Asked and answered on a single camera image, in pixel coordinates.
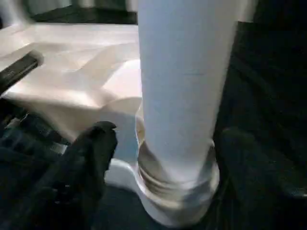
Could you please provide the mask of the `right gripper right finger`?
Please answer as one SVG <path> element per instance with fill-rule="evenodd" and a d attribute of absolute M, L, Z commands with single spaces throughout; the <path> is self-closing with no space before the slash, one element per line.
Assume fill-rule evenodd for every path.
<path fill-rule="evenodd" d="M 230 183 L 224 229 L 306 229 L 305 139 L 277 140 L 236 127 L 217 130 L 215 139 Z"/>

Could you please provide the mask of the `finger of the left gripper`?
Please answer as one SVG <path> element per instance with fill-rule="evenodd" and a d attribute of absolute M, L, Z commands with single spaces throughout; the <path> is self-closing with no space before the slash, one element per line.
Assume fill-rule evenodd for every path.
<path fill-rule="evenodd" d="M 9 106 L 0 111 L 0 145 L 26 155 L 57 156 L 69 141 L 38 115 Z"/>
<path fill-rule="evenodd" d="M 0 88 L 9 89 L 22 80 L 35 68 L 43 64 L 43 56 L 37 52 L 28 52 L 0 71 Z"/>

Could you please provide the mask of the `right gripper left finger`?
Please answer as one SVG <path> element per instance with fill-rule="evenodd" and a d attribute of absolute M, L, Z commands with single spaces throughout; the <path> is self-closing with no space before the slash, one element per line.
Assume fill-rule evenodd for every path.
<path fill-rule="evenodd" d="M 118 140 L 101 121 L 53 153 L 20 130 L 0 138 L 0 227 L 3 230 L 93 230 Z"/>

